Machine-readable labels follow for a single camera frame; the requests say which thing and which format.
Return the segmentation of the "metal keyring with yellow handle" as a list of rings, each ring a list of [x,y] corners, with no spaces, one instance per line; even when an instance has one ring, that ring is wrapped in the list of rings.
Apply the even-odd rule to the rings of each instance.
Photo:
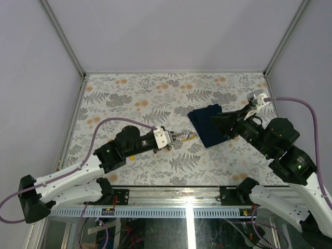
[[[197,133],[190,131],[190,130],[183,130],[183,131],[179,131],[178,133],[178,141],[181,142],[186,142],[186,141],[190,141],[193,140],[197,137]]]

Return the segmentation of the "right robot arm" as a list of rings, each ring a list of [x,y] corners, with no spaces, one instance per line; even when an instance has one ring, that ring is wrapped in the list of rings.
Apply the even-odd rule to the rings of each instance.
[[[248,113],[246,108],[219,113],[211,121],[222,135],[229,139],[240,136],[269,160],[272,172],[298,193],[306,207],[301,208],[271,193],[253,179],[245,180],[252,188],[240,188],[237,200],[241,204],[253,202],[267,208],[314,245],[331,244],[331,207],[325,200],[327,191],[319,185],[315,163],[294,144],[300,137],[299,132],[286,118],[274,118],[264,127],[257,123],[259,117],[248,117]]]

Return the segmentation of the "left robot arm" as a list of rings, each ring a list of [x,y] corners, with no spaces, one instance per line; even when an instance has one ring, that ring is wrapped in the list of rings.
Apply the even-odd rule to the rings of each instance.
[[[137,127],[126,126],[114,140],[96,149],[82,163],[38,178],[22,177],[18,197],[24,221],[37,222],[68,204],[111,203],[114,192],[104,175],[124,166],[131,156],[148,151],[156,153],[175,140],[175,133],[164,127],[141,135]]]

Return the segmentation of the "dark blue folded cloth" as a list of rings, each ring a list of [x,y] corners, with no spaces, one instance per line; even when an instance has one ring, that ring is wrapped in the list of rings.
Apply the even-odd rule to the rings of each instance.
[[[211,122],[211,117],[221,112],[222,107],[219,104],[214,104],[194,109],[187,115],[205,148],[227,141],[227,138]]]

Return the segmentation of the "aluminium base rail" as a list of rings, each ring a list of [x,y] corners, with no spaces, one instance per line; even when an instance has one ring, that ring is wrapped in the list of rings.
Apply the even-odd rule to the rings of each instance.
[[[245,206],[236,201],[235,186],[114,186],[114,191],[126,190],[117,200],[117,206],[126,207],[183,207],[192,204],[196,207]]]

